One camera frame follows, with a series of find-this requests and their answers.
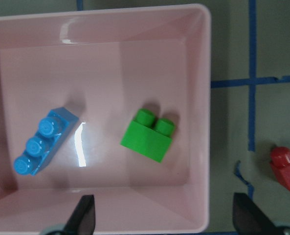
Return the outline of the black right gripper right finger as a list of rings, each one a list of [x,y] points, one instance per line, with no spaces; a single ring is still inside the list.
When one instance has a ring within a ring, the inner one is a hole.
[[[278,235],[279,230],[245,193],[234,193],[232,222],[239,235]]]

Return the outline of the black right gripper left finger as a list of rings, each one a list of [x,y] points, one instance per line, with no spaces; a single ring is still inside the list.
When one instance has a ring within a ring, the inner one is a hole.
[[[65,235],[92,235],[95,230],[95,223],[94,195],[84,195],[62,231]]]

